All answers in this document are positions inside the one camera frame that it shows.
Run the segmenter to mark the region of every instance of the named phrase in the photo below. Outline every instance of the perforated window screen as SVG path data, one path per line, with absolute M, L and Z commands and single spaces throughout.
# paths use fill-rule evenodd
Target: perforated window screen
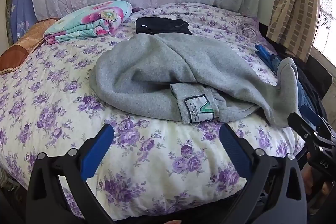
M 336 66 L 336 0 L 321 0 L 313 46 Z

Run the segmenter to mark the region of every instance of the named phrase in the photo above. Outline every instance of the gray garment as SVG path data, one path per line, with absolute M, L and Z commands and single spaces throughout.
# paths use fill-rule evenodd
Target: gray garment
M 262 107 L 268 121 L 282 128 L 288 127 L 288 115 L 298 112 L 296 79 L 291 58 L 280 63 L 274 87 L 221 41 L 140 33 L 103 53 L 89 82 L 100 99 L 136 115 L 230 122 Z

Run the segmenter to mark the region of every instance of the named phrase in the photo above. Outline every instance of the checkered curtain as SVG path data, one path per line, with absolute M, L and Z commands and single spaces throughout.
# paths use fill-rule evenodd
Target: checkered curtain
M 275 0 L 267 37 L 307 61 L 313 45 L 320 0 Z

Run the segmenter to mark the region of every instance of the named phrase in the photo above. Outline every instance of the clothing label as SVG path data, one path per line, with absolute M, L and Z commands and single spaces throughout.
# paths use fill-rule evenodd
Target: clothing label
M 215 117 L 214 110 L 210 108 L 210 102 L 204 94 L 186 98 L 184 102 L 188 107 L 191 122 L 202 122 Z

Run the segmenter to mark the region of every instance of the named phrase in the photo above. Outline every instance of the folded floral blanket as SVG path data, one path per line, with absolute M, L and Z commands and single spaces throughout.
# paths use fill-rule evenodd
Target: folded floral blanket
M 45 40 L 54 44 L 114 33 L 131 13 L 131 4 L 121 0 L 87 6 L 66 15 L 48 28 L 44 33 Z

